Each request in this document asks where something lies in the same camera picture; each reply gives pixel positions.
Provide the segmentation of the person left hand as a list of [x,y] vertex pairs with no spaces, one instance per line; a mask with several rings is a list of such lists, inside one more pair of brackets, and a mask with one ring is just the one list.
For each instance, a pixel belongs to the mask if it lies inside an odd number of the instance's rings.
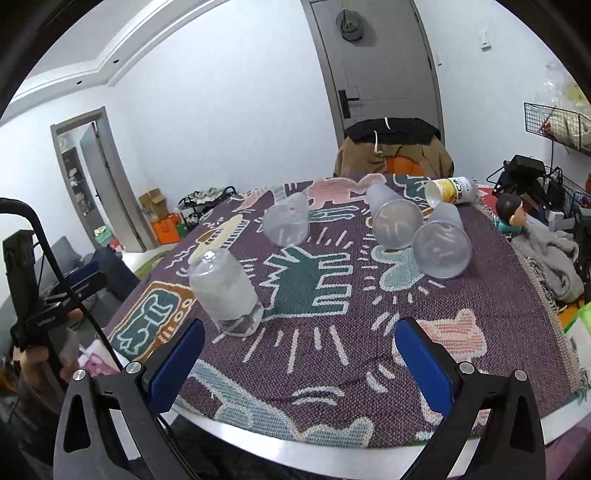
[[17,321],[11,328],[13,357],[9,389],[13,395],[31,390],[39,397],[62,397],[77,369],[78,340],[70,326],[82,311],[54,311]]

